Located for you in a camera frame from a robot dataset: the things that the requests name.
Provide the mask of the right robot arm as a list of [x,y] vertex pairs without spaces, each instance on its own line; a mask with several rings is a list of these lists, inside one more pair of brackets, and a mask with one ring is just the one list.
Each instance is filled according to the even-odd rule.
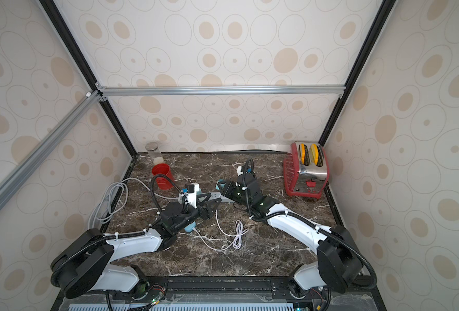
[[220,194],[246,208],[250,219],[279,229],[307,246],[317,257],[311,264],[297,267],[288,284],[291,294],[302,298],[313,288],[325,287],[345,293],[351,286],[372,290],[377,275],[361,254],[350,232],[343,226],[331,228],[295,213],[260,188],[253,160],[238,168],[236,181],[218,182]]

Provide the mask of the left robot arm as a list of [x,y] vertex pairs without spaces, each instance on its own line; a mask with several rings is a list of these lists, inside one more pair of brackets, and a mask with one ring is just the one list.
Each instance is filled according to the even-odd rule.
[[106,235],[88,229],[53,260],[51,284],[69,299],[98,290],[141,298],[150,286],[148,278],[137,266],[116,266],[114,261],[166,250],[179,232],[193,230],[200,218],[211,218],[222,199],[199,189],[196,183],[178,189],[178,199],[159,207],[155,222],[141,231]]

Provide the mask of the blue earbud case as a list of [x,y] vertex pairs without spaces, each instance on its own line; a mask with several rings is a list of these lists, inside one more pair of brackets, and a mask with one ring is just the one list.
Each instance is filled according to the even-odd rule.
[[196,223],[195,222],[192,222],[191,224],[187,225],[184,230],[187,232],[187,233],[190,233],[192,232],[196,227]]

